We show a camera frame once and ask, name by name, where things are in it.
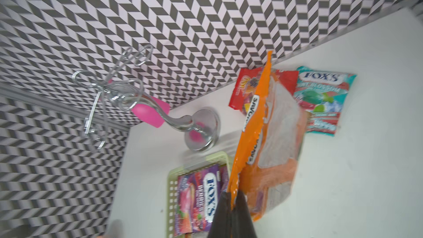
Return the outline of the orange candy bag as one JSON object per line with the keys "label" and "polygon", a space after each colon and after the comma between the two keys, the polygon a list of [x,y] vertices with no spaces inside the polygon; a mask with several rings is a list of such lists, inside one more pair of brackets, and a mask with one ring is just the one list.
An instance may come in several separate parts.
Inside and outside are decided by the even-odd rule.
{"label": "orange candy bag", "polygon": [[246,115],[228,186],[231,208],[243,192],[253,221],[290,196],[310,118],[277,79],[271,55]]}

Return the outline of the light green plastic basket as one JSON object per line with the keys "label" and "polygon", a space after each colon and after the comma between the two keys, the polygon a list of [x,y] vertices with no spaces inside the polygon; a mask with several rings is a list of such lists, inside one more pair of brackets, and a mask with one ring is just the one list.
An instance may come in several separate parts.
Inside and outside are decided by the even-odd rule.
{"label": "light green plastic basket", "polygon": [[233,158],[217,152],[169,172],[167,238],[206,238],[218,201],[227,190]]}

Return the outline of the green Fox's candy bag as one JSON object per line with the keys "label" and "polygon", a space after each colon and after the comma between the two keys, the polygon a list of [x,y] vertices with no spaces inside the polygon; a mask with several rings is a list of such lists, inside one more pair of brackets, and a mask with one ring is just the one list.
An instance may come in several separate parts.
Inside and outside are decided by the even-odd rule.
{"label": "green Fox's candy bag", "polygon": [[311,113],[307,132],[334,136],[356,74],[298,67],[294,99]]}

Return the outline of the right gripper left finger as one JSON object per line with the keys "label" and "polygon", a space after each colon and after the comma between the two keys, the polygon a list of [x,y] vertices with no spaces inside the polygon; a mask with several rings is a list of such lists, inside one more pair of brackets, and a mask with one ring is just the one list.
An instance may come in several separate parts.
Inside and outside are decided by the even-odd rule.
{"label": "right gripper left finger", "polygon": [[207,238],[231,237],[231,197],[227,192],[220,195],[217,210]]}

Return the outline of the red candy bag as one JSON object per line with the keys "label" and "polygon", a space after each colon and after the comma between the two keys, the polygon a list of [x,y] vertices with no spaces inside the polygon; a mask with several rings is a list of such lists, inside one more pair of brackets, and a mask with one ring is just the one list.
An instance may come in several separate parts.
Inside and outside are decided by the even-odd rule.
{"label": "red candy bag", "polygon": [[[239,110],[244,115],[247,114],[259,84],[262,71],[263,68],[242,68],[240,70],[236,86],[229,101],[229,106],[232,109]],[[299,72],[273,69],[272,73],[275,75],[276,80],[278,80],[291,95],[294,95]]]}

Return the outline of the purple candy bag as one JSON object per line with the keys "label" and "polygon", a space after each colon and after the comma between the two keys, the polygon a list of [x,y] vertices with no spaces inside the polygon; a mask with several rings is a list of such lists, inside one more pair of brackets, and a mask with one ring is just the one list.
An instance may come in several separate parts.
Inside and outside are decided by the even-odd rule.
{"label": "purple candy bag", "polygon": [[227,166],[219,164],[178,177],[174,207],[175,237],[202,238],[208,235],[228,179]]}

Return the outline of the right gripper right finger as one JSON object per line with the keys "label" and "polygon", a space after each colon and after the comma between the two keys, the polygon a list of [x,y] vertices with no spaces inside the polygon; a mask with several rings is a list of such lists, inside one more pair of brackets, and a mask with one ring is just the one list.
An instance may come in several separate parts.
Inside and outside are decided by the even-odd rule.
{"label": "right gripper right finger", "polygon": [[238,191],[232,210],[232,237],[257,238],[246,197],[242,191]]}

